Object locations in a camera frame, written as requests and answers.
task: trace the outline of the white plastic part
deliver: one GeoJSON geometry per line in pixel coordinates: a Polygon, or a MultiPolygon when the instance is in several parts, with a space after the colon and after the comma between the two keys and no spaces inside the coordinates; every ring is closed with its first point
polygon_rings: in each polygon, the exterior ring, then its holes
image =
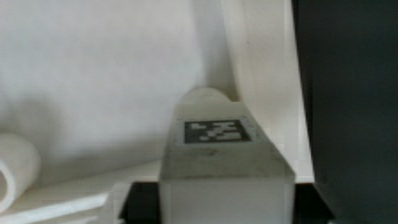
{"type": "Polygon", "coordinates": [[[0,224],[115,224],[126,200],[113,184],[158,180],[160,161],[35,187],[0,214],[0,224]]]}
{"type": "Polygon", "coordinates": [[[293,189],[295,173],[243,103],[213,89],[193,90],[161,163],[163,223],[288,224],[293,189]]]}
{"type": "Polygon", "coordinates": [[[314,182],[289,0],[222,0],[241,102],[296,173],[314,182]]]}
{"type": "Polygon", "coordinates": [[[30,187],[41,167],[32,143],[16,135],[0,135],[0,213],[30,187]]]}

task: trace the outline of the dark surface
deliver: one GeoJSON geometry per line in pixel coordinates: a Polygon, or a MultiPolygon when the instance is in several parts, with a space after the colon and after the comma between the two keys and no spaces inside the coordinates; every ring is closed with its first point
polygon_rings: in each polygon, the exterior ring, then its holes
{"type": "Polygon", "coordinates": [[[312,184],[295,186],[293,224],[327,224],[334,218],[312,184]]]}
{"type": "MultiPolygon", "coordinates": [[[[295,224],[327,224],[332,214],[311,184],[295,188],[295,224]]],[[[126,224],[160,224],[158,183],[135,183],[120,218],[126,224]]]]}
{"type": "Polygon", "coordinates": [[[119,218],[126,224],[160,224],[158,184],[135,183],[128,193],[119,218]]]}
{"type": "Polygon", "coordinates": [[[351,223],[398,223],[398,1],[293,5],[318,189],[351,223]]]}

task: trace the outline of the white curved object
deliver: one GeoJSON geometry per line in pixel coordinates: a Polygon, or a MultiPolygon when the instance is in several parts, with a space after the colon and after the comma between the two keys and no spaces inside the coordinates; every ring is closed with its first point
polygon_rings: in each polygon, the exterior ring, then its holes
{"type": "Polygon", "coordinates": [[[41,158],[32,143],[0,135],[0,213],[7,210],[39,175],[41,158]]]}
{"type": "Polygon", "coordinates": [[[225,94],[213,88],[197,88],[193,89],[183,97],[183,104],[200,103],[208,101],[224,101],[229,102],[225,94]]]}
{"type": "Polygon", "coordinates": [[[289,0],[222,0],[236,88],[296,173],[314,182],[289,0]]]}

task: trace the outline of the qr code sticker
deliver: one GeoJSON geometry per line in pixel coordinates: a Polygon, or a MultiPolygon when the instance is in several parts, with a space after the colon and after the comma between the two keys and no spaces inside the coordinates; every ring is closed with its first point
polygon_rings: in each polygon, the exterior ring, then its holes
{"type": "Polygon", "coordinates": [[[240,120],[184,122],[184,144],[247,141],[250,137],[240,120]]]}

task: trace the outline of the white cylinder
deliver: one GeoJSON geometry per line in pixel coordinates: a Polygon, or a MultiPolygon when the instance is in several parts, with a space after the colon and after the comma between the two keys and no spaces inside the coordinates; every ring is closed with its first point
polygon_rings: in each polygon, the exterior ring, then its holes
{"type": "Polygon", "coordinates": [[[0,213],[30,187],[41,167],[32,143],[16,135],[0,135],[0,213]]]}

